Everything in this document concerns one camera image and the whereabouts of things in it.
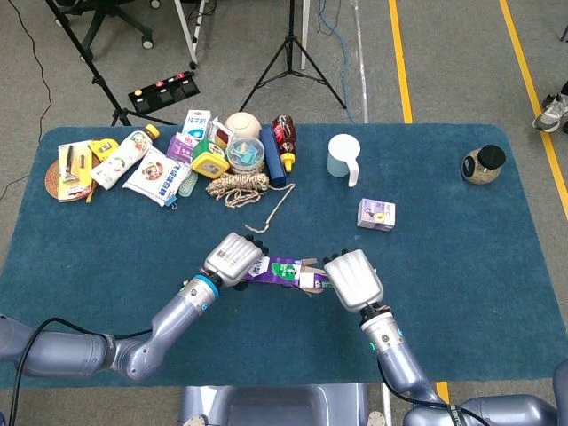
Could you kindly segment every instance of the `yellow line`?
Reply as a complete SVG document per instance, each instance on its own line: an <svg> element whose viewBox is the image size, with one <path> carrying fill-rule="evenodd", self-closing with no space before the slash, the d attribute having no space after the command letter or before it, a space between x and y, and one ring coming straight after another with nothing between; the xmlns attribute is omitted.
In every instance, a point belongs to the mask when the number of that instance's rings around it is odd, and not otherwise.
<svg viewBox="0 0 568 426"><path fill-rule="evenodd" d="M436 393L444 402L450 403L450 392L447 389L447 382L436 382Z"/></svg>
<svg viewBox="0 0 568 426"><path fill-rule="evenodd" d="M404 122L412 122L412 109L410 108L410 96L406 82L405 57L402 52L402 38L398 25L397 0L389 0L390 26L392 27L392 40L394 41L394 54L397 59L398 86L400 87L400 100L402 101L402 117Z"/></svg>
<svg viewBox="0 0 568 426"><path fill-rule="evenodd" d="M531 100L532 111L534 115L539 115L542 113L540 109L539 97L536 95L536 90L534 89L533 79L531 78L531 73L529 72L529 67L526 64L525 55L523 54L523 48L521 47L521 42L518 39L517 30L515 29L515 24L513 23L513 17L509 10L509 5L507 0L499 0L501 4L501 10L503 11L503 17L505 18L505 23L507 24L507 30L509 31L509 36L511 37L511 42L513 43L513 49L515 49L515 54L517 55L518 65L521 68L521 74L523 75L523 80L525 80L526 92ZM556 158L556 152L554 146L552 145L552 140L548 133L541 132L540 137L542 138L542 144L544 145L544 151L548 157L548 164L550 164L550 170L552 171L552 177L556 183L556 189L558 190L558 195L560 196L560 202L562 202L562 207L564 208L564 214L568 220L568 191L566 191L566 184L564 183L564 178L562 176L562 171L560 170L560 165L558 164L558 159Z"/></svg>

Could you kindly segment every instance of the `light stand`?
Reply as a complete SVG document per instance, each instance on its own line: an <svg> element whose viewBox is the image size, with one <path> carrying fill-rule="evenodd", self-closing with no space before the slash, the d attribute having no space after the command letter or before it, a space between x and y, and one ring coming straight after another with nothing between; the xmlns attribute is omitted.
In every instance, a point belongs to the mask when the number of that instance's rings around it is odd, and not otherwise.
<svg viewBox="0 0 568 426"><path fill-rule="evenodd" d="M69 27L67 17L59 11L58 6L53 2L53 0L45 0L45 2L47 3L48 6L50 6L51 11L55 15L61 26L63 27L63 29L65 29L65 32L67 33L68 37L71 39L71 42L73 42L73 44L75 45L75 48L81 54L81 57L85 61L87 67L89 67L89 69L91 70L93 75L92 83L98 84L100 88L103 90L103 92L105 92L105 95L110 101L110 103L113 104L114 112L113 112L113 121L111 123L111 126L115 126L118 120L120 120L122 125L124 126L131 126L132 123L128 119L128 115L134 115L136 117L145 118L147 120L153 122L159 122L161 124L174 124L173 122L166 122L165 120L161 120L159 118L154 118L149 115L139 114L136 111L130 111L127 108L122 108L121 104L118 103L118 100L116 100L114 94L108 88L107 82L105 81L103 76L99 73L95 65L92 63L91 55L89 55L89 53L85 51L85 49L81 45L81 42L77 39L75 33Z"/></svg>
<svg viewBox="0 0 568 426"><path fill-rule="evenodd" d="M288 35L286 36L286 38L284 39L284 41L280 45L280 48L276 51L276 54L272 57L270 63L268 64L268 67L266 67L263 74L260 76L260 78L256 82L255 86L252 88L252 91L248 94L246 100L242 104L241 109L239 109L239 111L242 111L243 109L245 109L248 102L250 101L250 98L252 98L252 95L255 94L256 89L260 89L261 87L265 86L269 82L274 81L277 78L285 77L287 75L295 75L296 77L310 78L315 82L326 85L331 90L331 92L334 94L337 101L341 104L342 108L347 109L347 106L345 106L345 103L342 101L342 99L339 97L337 92L331 86L331 84L329 83L327 78L320 71L320 69L318 68L316 63L313 61L312 57L307 52L307 50L300 44L300 42L298 41L298 37L294 34L295 2L296 2L296 0L290 0L290 12L289 12L289 15L288 15ZM295 69L292 68L292 52L293 52L294 44L296 44L300 48L300 51L302 51L302 53L305 55L305 57L308 59L308 61L312 64L312 67L318 73L319 78L313 77L311 75L306 75L304 73L300 73L299 71L295 71ZM276 61L276 59L279 57L280 53L284 49L286 49L286 61L287 61L286 71L284 71L284 72L282 72L282 73L280 73L280 74L278 74L274 77L271 77L268 80L263 81L263 79L268 74L268 71L270 71L270 69L272 68L272 65L274 65L274 62Z"/></svg>

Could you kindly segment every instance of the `white mug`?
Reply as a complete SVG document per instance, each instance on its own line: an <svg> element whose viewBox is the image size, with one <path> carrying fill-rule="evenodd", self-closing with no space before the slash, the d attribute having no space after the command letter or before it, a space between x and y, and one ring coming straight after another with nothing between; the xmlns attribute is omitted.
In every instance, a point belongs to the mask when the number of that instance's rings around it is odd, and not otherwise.
<svg viewBox="0 0 568 426"><path fill-rule="evenodd" d="M349 175L349 187L354 187L359 177L359 165L356 160L360 152L359 141L353 136L333 136L327 146L327 171L336 178Z"/></svg>

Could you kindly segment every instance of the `sneaker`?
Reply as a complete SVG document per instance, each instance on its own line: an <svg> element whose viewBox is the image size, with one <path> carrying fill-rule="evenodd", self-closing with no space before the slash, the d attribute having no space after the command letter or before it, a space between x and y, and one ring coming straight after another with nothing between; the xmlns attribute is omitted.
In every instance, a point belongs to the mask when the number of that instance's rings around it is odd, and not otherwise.
<svg viewBox="0 0 568 426"><path fill-rule="evenodd" d="M548 108L548 106L552 103L555 97L556 95L547 95L547 97L544 98L544 100L540 103L540 106L542 107L543 111Z"/></svg>
<svg viewBox="0 0 568 426"><path fill-rule="evenodd" d="M532 126L550 133L560 127L560 121L566 113L568 113L568 96L558 93L548 104L546 111L534 119Z"/></svg>

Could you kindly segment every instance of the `white bag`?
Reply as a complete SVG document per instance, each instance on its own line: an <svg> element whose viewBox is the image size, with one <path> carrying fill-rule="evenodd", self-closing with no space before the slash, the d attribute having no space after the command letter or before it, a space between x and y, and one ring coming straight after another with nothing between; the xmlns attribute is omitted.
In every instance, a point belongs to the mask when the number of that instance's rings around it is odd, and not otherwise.
<svg viewBox="0 0 568 426"><path fill-rule="evenodd" d="M176 200L179 186L190 171L189 164L172 160L150 146L138 169L122 187L141 193L162 207L170 206Z"/></svg>

